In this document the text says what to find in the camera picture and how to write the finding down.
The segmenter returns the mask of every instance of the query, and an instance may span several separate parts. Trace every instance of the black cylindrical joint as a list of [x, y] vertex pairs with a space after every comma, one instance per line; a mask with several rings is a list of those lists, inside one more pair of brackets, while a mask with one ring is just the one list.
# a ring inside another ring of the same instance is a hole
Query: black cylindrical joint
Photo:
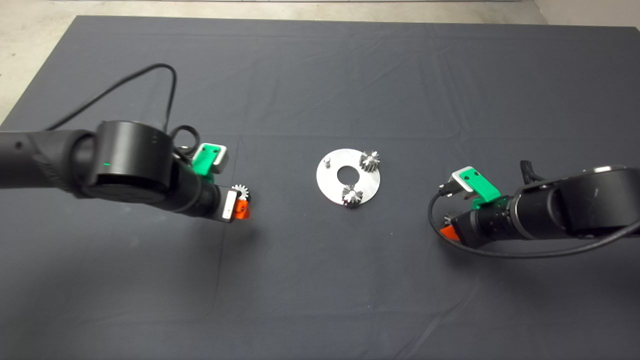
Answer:
[[555, 186], [523, 191], [511, 205], [511, 220], [524, 239], [566, 238], [563, 200]]
[[574, 236], [608, 234], [640, 218], [640, 169], [586, 172], [558, 184]]
[[172, 152], [172, 139], [160, 129], [138, 122], [103, 122], [96, 131], [86, 192], [122, 202], [160, 201], [170, 187]]

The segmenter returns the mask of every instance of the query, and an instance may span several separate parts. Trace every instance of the concrete floor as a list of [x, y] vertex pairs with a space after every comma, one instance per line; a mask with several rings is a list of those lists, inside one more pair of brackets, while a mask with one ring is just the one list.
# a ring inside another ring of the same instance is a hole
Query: concrete floor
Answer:
[[[571, 18], [561, 14], [563, 11], [571, 13], [572, 10], [566, 6], [558, 6], [558, 3], [564, 0], [537, 1], [544, 3], [543, 6], [548, 10], [549, 15], [557, 15], [556, 17], [559, 18], [558, 21], [560, 23], [572, 24], [580, 21], [575, 16]], [[621, 0], [592, 1], [600, 1], [601, 5], [604, 3], [609, 5], [612, 2]], [[494, 24], [548, 23], [534, 0], [469, 3], [206, 3], [202, 1], [0, 0], [0, 123], [7, 116], [76, 15]]]

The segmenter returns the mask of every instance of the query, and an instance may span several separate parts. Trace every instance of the metal gear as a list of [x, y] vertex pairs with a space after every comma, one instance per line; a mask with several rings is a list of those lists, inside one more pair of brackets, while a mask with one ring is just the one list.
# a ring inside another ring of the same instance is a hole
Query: metal gear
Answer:
[[342, 190], [342, 203], [348, 208], [355, 208], [362, 201], [362, 192], [354, 190], [353, 185], [347, 185]]
[[247, 201], [251, 200], [251, 194], [249, 193], [249, 188], [247, 188], [245, 185], [235, 184], [234, 186], [231, 186], [231, 189], [240, 193], [240, 196], [238, 196], [238, 199], [247, 200]]
[[366, 172], [373, 172], [378, 169], [380, 165], [380, 155], [377, 151], [371, 153], [363, 152], [360, 155], [360, 167]]

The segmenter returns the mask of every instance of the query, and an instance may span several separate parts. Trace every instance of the green bracket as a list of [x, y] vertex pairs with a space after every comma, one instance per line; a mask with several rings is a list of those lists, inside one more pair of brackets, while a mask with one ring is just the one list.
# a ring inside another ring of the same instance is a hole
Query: green bracket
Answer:
[[487, 202], [498, 199], [501, 194], [489, 180], [485, 179], [476, 169], [470, 168], [460, 174], [460, 179], [471, 187], [478, 194], [478, 198], [474, 199], [471, 208], [478, 209]]
[[205, 178], [209, 183], [213, 183], [212, 167], [216, 158], [220, 155], [221, 147], [213, 144], [202, 144], [202, 148], [191, 160], [193, 172]]

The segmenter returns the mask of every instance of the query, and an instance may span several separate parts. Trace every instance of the center hole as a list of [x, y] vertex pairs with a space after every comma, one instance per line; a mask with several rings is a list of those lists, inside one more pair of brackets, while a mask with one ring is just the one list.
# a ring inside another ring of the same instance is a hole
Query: center hole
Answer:
[[338, 180], [345, 185], [355, 185], [360, 180], [360, 174], [353, 167], [341, 167], [338, 170]]

